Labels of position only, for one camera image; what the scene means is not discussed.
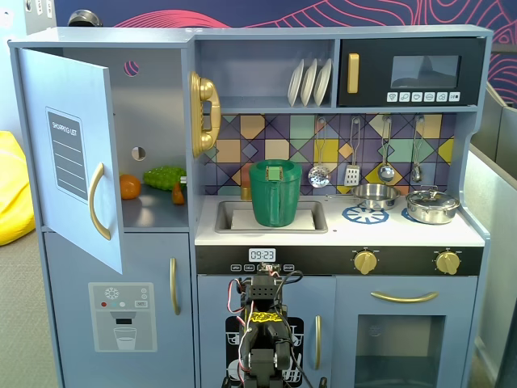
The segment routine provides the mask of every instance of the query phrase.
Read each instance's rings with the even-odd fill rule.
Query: oven knob
[[[454,252],[442,252],[436,258],[436,267],[443,272],[454,275],[460,266],[460,258]]]
[[[355,255],[354,264],[363,275],[367,275],[377,265],[377,258],[370,251],[362,251]]]

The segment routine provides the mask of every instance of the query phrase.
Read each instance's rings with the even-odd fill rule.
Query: gray carpet
[[[57,387],[34,232],[0,247],[0,387]],[[477,358],[470,388],[493,388]]]

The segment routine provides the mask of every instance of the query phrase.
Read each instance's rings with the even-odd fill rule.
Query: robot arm
[[[262,263],[253,278],[237,283],[241,294],[241,322],[244,323],[239,347],[241,388],[289,387],[282,372],[291,365],[292,336],[287,307],[282,304],[284,283],[278,276],[279,270],[279,265]],[[231,388],[228,378],[222,387]],[[326,378],[321,379],[319,388],[326,388]]]

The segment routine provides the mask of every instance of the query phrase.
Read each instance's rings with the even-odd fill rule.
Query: green jug
[[[251,202],[260,225],[287,226],[300,198],[301,167],[288,160],[264,160],[250,167]]]

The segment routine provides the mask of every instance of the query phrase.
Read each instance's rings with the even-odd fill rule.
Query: white countertop
[[[358,223],[347,220],[343,211],[356,206],[352,197],[328,199],[324,196],[303,196],[300,200],[321,202],[326,217],[326,233],[217,233],[217,206],[224,200],[239,201],[237,196],[206,196],[195,237],[196,245],[314,245],[314,246],[406,246],[406,247],[483,247],[485,241],[460,212],[446,225],[426,225],[410,221],[401,213],[406,199],[399,198],[388,219],[379,223]],[[356,218],[354,210],[351,218]],[[371,221],[386,218],[383,213],[364,214]]]

